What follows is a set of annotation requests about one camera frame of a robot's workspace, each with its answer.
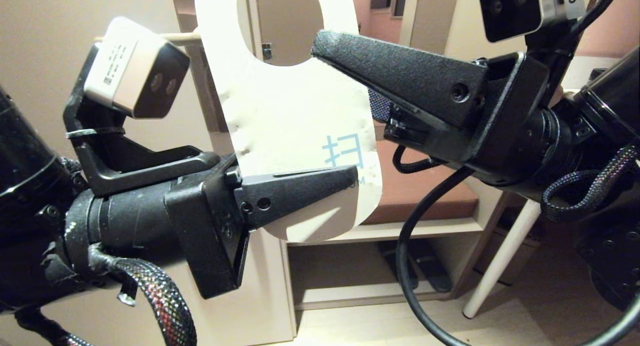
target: white shelf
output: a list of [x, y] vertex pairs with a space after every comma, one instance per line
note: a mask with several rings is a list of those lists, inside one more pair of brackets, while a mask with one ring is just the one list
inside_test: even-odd
[[[368, 242], [394, 240], [398, 238], [403, 223], [387, 223], [359, 225], [333, 239], [322, 242], [301, 243], [290, 242], [289, 246], [313, 246], [327, 244], [344, 244], [352, 242]], [[483, 228], [471, 217], [465, 219], [444, 219], [419, 221], [411, 237], [447, 236], [465, 232], [482, 232]]]
[[[405, 300], [390, 267], [375, 242], [308, 246], [289, 249], [296, 310], [351, 307]], [[416, 268], [420, 300], [444, 299]]]

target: pink wall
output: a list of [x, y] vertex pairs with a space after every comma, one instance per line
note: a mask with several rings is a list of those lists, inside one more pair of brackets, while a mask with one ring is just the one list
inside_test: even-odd
[[398, 43], [400, 41], [400, 28], [402, 27], [401, 18], [391, 18], [389, 13], [371, 12], [371, 19], [367, 36], [375, 37], [390, 43]]
[[370, 5], [371, 0], [353, 0], [353, 4], [356, 8], [356, 17], [360, 24], [360, 32], [362, 35], [368, 35], [370, 31]]
[[400, 40], [402, 19], [391, 19], [391, 11], [381, 13], [371, 10], [371, 0], [353, 0], [362, 35], [397, 43]]
[[640, 41], [640, 0], [613, 0], [608, 9], [590, 25], [576, 54], [622, 57]]

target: wooden floor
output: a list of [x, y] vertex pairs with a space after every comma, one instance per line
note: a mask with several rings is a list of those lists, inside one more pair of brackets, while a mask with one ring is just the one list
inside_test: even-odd
[[[621, 313], [594, 290], [567, 234], [548, 230], [546, 242], [518, 282], [496, 286], [474, 319], [462, 315], [470, 292], [455, 300], [423, 302], [422, 307], [444, 330], [474, 346], [569, 346], [586, 341]], [[474, 275], [470, 284], [478, 280], [480, 275]], [[440, 345], [406, 303], [311, 310], [297, 318], [298, 337], [278, 345]], [[640, 345], [640, 330], [618, 345]]]

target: black cable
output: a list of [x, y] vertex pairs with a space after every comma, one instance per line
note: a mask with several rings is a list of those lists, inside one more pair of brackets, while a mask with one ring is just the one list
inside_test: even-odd
[[607, 7], [611, 4], [612, 1], [613, 0], [598, 0], [598, 3], [595, 4], [593, 9], [589, 10], [589, 12], [587, 12], [585, 16], [583, 16], [582, 19], [580, 19], [580, 21], [578, 21], [578, 23], [574, 24], [571, 27], [571, 29], [569, 30], [569, 33], [564, 37], [562, 37], [560, 41], [558, 41], [555, 48], [562, 49], [566, 46], [566, 44], [569, 41], [578, 37], [578, 35], [580, 35], [581, 32], [585, 31], [585, 29], [589, 25], [591, 25], [591, 23], [593, 23], [594, 20], [596, 20], [599, 16], [601, 16], [601, 14], [607, 9]]
[[633, 328], [640, 323], [640, 293], [635, 296], [622, 317], [611, 325], [605, 332], [580, 346], [610, 346], [622, 340]]
[[398, 148], [395, 149], [396, 152], [393, 153], [393, 166], [395, 169], [403, 174], [412, 174], [418, 173], [418, 171], [423, 171], [426, 169], [431, 169], [435, 166], [442, 165], [438, 160], [427, 157], [424, 160], [410, 162], [409, 164], [403, 164], [402, 155], [405, 153], [406, 147], [403, 145], [398, 145]]
[[139, 258], [112, 257], [103, 253], [98, 244], [90, 247], [89, 262], [98, 275], [112, 273], [123, 279], [121, 296], [129, 298], [126, 303], [130, 306], [135, 305], [135, 292], [140, 287], [153, 309], [166, 346], [198, 344], [187, 303], [178, 286], [161, 268]]
[[448, 346], [468, 346], [464, 342], [456, 339], [451, 334], [442, 330], [432, 319], [427, 316], [423, 308], [420, 306], [418, 298], [416, 298], [416, 294], [414, 294], [411, 289], [410, 281], [409, 281], [409, 265], [407, 258], [407, 248], [409, 246], [409, 239], [411, 238], [411, 232], [413, 232], [416, 224], [420, 220], [420, 218], [425, 214], [427, 209], [431, 207], [441, 196], [446, 194], [448, 191], [453, 189], [457, 184], [460, 184], [462, 180], [466, 179], [469, 175], [471, 175], [473, 171], [466, 166], [463, 166], [458, 171], [453, 173], [450, 177], [446, 178], [443, 182], [438, 184], [433, 190], [430, 191], [427, 196], [425, 196], [419, 203], [416, 205], [415, 209], [409, 215], [409, 218], [404, 222], [402, 226], [402, 230], [400, 231], [400, 236], [398, 237], [398, 244], [395, 249], [395, 263], [398, 270], [398, 279], [400, 280], [400, 286], [402, 287], [402, 292], [404, 293], [404, 297], [409, 303], [409, 307], [413, 314], [418, 318], [420, 323], [433, 335], [436, 339], [440, 340], [442, 343]]
[[92, 346], [62, 328], [58, 323], [47, 319], [40, 308], [27, 308], [15, 313], [18, 325], [30, 332], [42, 336], [52, 346]]
[[[400, 281], [400, 287], [402, 287], [402, 292], [407, 303], [409, 303], [411, 311], [426, 330], [430, 332], [430, 334], [447, 346], [469, 346], [469, 344], [456, 339], [453, 335], [442, 330], [438, 324], [434, 323], [434, 321], [429, 318], [425, 310], [420, 306], [420, 302], [411, 288], [407, 248], [409, 246], [409, 239], [411, 239], [411, 233], [414, 231], [416, 224], [429, 207], [472, 173], [473, 171], [471, 169], [463, 166], [430, 191], [430, 193], [427, 194], [427, 196], [425, 196], [418, 205], [416, 205], [413, 212], [411, 212], [411, 215], [409, 215], [409, 218], [404, 222], [402, 230], [400, 231], [400, 236], [398, 237], [398, 244], [395, 249], [395, 263], [398, 271], [398, 280]], [[634, 301], [618, 321], [612, 324], [605, 332], [599, 334], [586, 343], [580, 344], [580, 346], [613, 345], [635, 328], [638, 323], [640, 323], [640, 293], [638, 293]]]
[[[626, 173], [632, 172], [638, 159], [638, 148], [635, 144], [627, 144], [618, 150], [610, 162], [600, 170], [583, 170], [569, 173], [551, 183], [542, 194], [542, 214], [552, 221], [576, 221], [594, 212], [602, 201], [610, 194], [616, 182]], [[584, 180], [592, 180], [585, 196], [575, 205], [560, 205], [553, 202], [553, 197], [562, 191]]]

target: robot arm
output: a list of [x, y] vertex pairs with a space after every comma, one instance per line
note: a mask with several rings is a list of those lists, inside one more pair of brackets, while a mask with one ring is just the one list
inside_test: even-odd
[[[640, 248], [633, 244], [640, 239], [634, 174], [640, 134], [638, 49], [580, 93], [549, 108], [578, 35], [611, 0], [600, 0], [581, 21], [567, 17], [567, 3], [537, 0], [535, 5], [553, 8], [540, 7], [533, 23], [530, 10], [519, 9], [525, 2], [480, 1], [487, 36], [502, 39], [529, 32], [527, 53], [464, 62], [329, 31], [320, 32], [313, 46], [313, 56], [388, 98], [372, 111], [386, 123], [384, 137], [399, 145], [394, 164], [400, 172], [439, 164], [458, 170], [425, 197], [403, 227], [397, 253], [400, 277], [407, 273], [402, 245], [412, 221], [474, 175], [541, 201], [551, 218], [594, 216], [578, 248], [601, 293], [613, 295], [607, 300], [620, 308], [631, 304], [625, 319], [612, 328], [624, 335], [640, 315], [634, 299], [640, 274], [630, 272], [640, 267]], [[103, 44], [102, 50], [108, 49], [105, 45], [118, 47]], [[98, 48], [92, 48], [64, 110], [79, 163], [52, 153], [7, 94], [0, 95], [0, 313], [16, 314], [21, 326], [54, 344], [82, 343], [44, 319], [39, 307], [118, 286], [124, 303], [131, 304], [140, 287], [159, 305], [156, 316], [168, 345], [195, 344], [188, 308], [158, 266], [187, 260], [203, 298], [235, 290], [242, 282], [251, 230], [357, 179], [353, 167], [243, 178], [234, 155], [190, 146], [153, 153], [126, 139], [126, 117], [166, 114], [188, 67], [181, 52], [157, 45], [163, 51], [147, 63], [143, 77], [123, 84], [139, 82], [136, 95], [144, 98], [131, 98], [129, 89], [87, 89], [94, 67], [104, 67]], [[157, 78], [158, 68], [168, 68], [165, 83]], [[176, 80], [171, 88], [170, 79]], [[96, 80], [111, 82], [104, 76]], [[160, 108], [149, 108], [153, 105]], [[402, 164], [406, 147], [429, 158]], [[630, 202], [618, 205], [620, 195], [631, 195]], [[602, 227], [612, 215], [615, 222]], [[611, 242], [620, 247], [608, 249]], [[459, 345], [416, 307], [411, 289], [402, 287], [427, 329], [446, 344]], [[153, 290], [172, 296], [160, 298]], [[174, 328], [165, 327], [167, 321]], [[180, 336], [167, 336], [172, 332]]]

